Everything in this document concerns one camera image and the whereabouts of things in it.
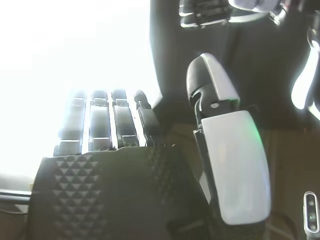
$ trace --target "bright white light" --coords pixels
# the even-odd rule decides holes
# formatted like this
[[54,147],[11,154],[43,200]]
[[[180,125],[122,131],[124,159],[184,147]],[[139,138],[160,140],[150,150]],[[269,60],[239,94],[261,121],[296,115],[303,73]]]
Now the bright white light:
[[314,80],[319,61],[320,46],[316,41],[312,41],[313,47],[310,49],[309,58],[306,65],[294,83],[291,100],[297,109],[304,109],[310,86]]
[[0,175],[34,176],[56,144],[72,89],[160,95],[150,0],[15,0],[0,4]]
[[320,111],[316,107],[315,102],[313,102],[312,105],[308,107],[308,110],[310,113],[312,113],[313,116],[315,116],[320,121]]

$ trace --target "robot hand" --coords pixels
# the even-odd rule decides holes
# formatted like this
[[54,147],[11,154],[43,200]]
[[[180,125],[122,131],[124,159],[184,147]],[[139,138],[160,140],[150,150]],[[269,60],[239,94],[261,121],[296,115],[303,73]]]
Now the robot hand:
[[227,73],[213,55],[204,53],[190,63],[186,85],[208,202],[218,202],[228,225],[265,220],[271,208],[266,155],[251,115],[238,111],[240,98]]

